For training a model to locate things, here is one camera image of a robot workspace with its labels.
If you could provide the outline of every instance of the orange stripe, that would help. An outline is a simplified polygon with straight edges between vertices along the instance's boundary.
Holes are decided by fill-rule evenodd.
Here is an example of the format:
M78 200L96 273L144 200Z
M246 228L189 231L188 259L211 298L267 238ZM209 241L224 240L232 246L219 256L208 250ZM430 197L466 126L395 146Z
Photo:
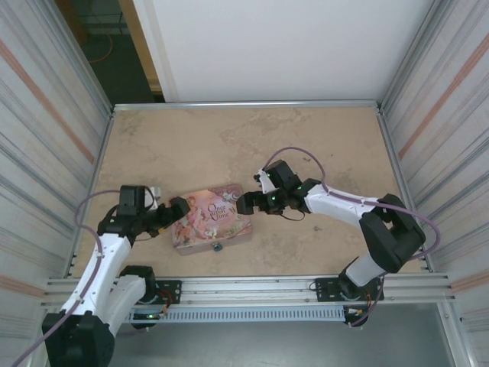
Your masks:
M6 277L4 275L0 275L0 288L37 298L44 298L45 293L44 289L35 287L34 285L30 285L22 281L16 281L15 279Z
M39 86L32 80L29 74L25 71L22 65L15 58L14 54L8 49L7 45L0 40L0 54L4 60L10 65L10 67L15 71L19 78L24 82L27 88L34 94L41 105L53 116L53 119L60 125L63 131L68 135L75 146L82 152L86 159L90 163L95 161L92 153L89 149L82 143L82 141L76 136L74 131L68 126L63 116L57 111L53 103L46 97L44 92L40 90Z
M452 290L454 292L468 291L483 284L489 284L489 270L481 271L460 281L454 281L452 283Z
M448 87L448 89L442 94L439 100L435 103L435 105L429 110L428 114L421 121L421 124L414 131L413 135L411 135L410 139L407 141L406 145L400 150L399 157L403 159L406 155L407 151L416 141L416 139L421 135L423 130L428 126L428 124L433 120L439 110L445 105L446 101L452 95L452 93L457 89L457 87L464 81L467 75L474 69L475 65L478 64L479 60L484 56L486 51L489 49L489 33L482 40L482 42L477 46L472 55L465 61L464 66L457 73L452 83Z

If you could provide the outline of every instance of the black cable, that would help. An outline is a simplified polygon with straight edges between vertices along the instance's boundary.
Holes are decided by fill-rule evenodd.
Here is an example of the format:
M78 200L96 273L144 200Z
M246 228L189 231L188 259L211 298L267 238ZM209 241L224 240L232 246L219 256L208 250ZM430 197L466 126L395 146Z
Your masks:
M142 241L149 241L150 239L152 239L153 237L148 237L147 239L135 239L134 242L142 242Z
M292 219L292 218L289 218L288 216L285 216L284 214L280 214L280 216L282 218L285 218L287 220L290 220L292 222L300 222L301 220L303 220L304 218L306 218L306 214L304 212L301 212L303 214L303 217L301 219Z

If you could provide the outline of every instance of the metal rail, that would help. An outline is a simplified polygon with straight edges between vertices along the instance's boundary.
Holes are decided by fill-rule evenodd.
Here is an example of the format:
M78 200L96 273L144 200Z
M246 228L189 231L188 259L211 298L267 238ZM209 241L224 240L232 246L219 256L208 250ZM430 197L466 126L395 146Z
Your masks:
M338 275L233 278L158 278L182 281L180 304L172 308L199 307L312 307L345 306L358 302L318 303L316 292L309 289L316 278ZM74 291L78 279L50 279L42 307L61 307ZM454 302L449 279L444 273L389 274L384 285L385 300L381 304L421 304ZM136 305L134 309L154 309Z

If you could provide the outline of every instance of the white wall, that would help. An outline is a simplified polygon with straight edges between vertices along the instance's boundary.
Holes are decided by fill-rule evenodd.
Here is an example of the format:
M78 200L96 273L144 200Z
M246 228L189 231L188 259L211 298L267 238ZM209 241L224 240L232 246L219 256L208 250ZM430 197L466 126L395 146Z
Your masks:
M380 99L432 0L134 0L169 102Z

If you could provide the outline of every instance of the illustrated box lid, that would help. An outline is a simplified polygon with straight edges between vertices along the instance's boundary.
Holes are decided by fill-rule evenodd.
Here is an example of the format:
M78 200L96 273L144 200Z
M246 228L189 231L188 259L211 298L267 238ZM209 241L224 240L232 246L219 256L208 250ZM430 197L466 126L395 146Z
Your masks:
M183 195L190 211L172 225L173 246L185 248L251 233L250 217L236 210L242 194L241 185L234 183Z

